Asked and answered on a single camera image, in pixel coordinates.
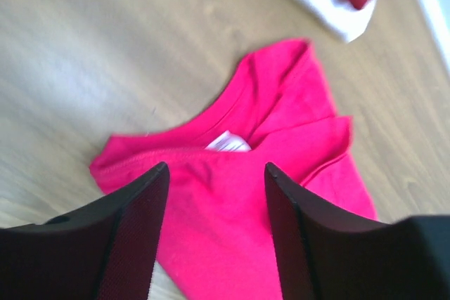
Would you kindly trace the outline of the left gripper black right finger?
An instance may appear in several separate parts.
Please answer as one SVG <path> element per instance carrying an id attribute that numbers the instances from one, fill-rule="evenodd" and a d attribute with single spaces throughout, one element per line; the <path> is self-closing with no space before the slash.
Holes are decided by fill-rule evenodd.
<path id="1" fill-rule="evenodd" d="M 266 201 L 284 299 L 448 299 L 449 217 L 393 224 L 341 209 L 274 164 Z"/>

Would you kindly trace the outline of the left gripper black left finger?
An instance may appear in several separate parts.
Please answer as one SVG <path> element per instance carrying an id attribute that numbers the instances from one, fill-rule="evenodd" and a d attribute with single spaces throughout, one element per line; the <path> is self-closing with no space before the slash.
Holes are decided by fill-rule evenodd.
<path id="1" fill-rule="evenodd" d="M 169 190 L 159 163 L 119 190 L 1 230 L 2 299 L 147 299 Z"/>

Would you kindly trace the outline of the pink t shirt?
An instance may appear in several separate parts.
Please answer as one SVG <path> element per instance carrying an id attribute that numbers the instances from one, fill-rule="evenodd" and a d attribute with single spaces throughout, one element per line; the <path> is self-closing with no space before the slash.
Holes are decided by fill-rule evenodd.
<path id="1" fill-rule="evenodd" d="M 264 168 L 376 219 L 339 115 L 307 40 L 247 54 L 218 99 L 162 133 L 112 136 L 90 172 L 112 193 L 159 162 L 170 186 L 157 261 L 188 299 L 280 299 Z"/>

